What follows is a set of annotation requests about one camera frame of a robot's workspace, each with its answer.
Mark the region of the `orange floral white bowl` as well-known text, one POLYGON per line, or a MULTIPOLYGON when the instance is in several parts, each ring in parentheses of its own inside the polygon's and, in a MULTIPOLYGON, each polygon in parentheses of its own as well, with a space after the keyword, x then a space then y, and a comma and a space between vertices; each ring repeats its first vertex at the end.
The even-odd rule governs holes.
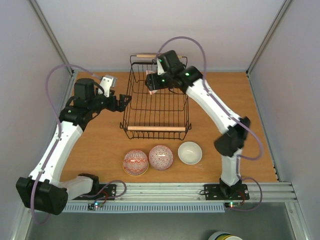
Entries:
POLYGON ((146 70, 145 74, 146 74, 146 84, 149 89, 149 94, 153 95, 158 91, 155 84, 155 80, 157 79, 158 74, 151 70, 146 70))

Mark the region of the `black wire dish rack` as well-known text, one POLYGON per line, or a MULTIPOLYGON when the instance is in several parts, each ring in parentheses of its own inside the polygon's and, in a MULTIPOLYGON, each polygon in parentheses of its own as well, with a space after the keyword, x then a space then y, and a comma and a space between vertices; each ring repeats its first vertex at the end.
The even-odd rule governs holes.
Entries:
POLYGON ((156 72, 155 55, 129 57, 130 73, 126 94, 131 101, 123 113, 120 128, 129 139, 184 140, 192 129, 189 98, 179 89, 161 89, 150 94, 145 85, 147 74, 156 72))

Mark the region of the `red diamond pattern bowl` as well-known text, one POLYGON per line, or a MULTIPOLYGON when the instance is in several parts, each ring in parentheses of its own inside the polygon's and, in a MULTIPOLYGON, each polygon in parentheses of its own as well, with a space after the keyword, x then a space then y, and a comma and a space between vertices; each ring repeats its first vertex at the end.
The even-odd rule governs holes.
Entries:
POLYGON ((169 147, 165 145, 156 145, 150 150, 148 160, 154 169, 164 171, 173 164, 174 155, 169 147))

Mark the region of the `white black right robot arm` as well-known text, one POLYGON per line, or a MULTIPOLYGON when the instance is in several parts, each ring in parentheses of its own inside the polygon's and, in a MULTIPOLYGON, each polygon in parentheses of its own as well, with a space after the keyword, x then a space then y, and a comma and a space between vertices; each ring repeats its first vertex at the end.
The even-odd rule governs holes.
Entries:
POLYGON ((145 85, 148 89, 180 89, 205 111, 221 133, 213 142, 222 161, 218 191, 225 200, 234 197, 242 186, 239 158, 248 136, 250 119, 241 118, 228 108, 210 88, 204 75, 194 66, 186 67, 174 50, 160 54, 154 62, 157 71, 147 75, 145 85))

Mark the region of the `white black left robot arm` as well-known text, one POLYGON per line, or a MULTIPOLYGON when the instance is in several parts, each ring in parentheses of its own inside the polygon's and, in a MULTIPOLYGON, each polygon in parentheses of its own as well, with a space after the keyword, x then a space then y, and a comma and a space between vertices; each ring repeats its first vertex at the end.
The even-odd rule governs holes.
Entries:
POLYGON ((78 79, 71 96, 59 114, 57 127, 43 157, 29 174, 16 182, 17 192, 25 207, 59 215, 70 200, 80 197, 96 199, 103 191, 99 178, 81 173, 61 182, 62 170, 77 140, 88 123, 103 110, 123 112, 131 96, 115 95, 116 77, 106 75, 100 83, 91 78, 78 79))

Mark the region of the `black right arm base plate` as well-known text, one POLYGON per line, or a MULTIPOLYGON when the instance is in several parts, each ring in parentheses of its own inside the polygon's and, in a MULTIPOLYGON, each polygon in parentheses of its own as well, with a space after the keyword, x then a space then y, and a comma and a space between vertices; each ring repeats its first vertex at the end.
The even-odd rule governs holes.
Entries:
POLYGON ((246 184, 224 186, 223 184, 205 184, 203 191, 205 199, 210 201, 240 201, 249 200, 249 190, 246 184))

